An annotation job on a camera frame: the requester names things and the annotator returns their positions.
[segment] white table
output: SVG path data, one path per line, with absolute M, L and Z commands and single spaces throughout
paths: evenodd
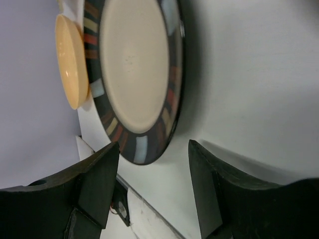
M 189 139 L 262 179 L 319 176 L 319 15 L 316 1 L 180 2 L 191 30 L 175 135 L 157 162 L 136 166 L 121 158 L 118 173 L 187 239 L 198 239 Z M 110 142 L 92 97 L 78 115 L 95 151 Z

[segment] ceramic dish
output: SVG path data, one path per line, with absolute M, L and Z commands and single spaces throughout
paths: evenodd
M 84 47 L 75 23 L 62 14 L 56 18 L 55 43 L 65 95 L 71 108 L 77 109 L 85 102 L 89 89 Z
M 121 155 L 145 165 L 165 151 L 182 89 L 183 23 L 175 0 L 85 0 L 84 46 L 97 112 Z

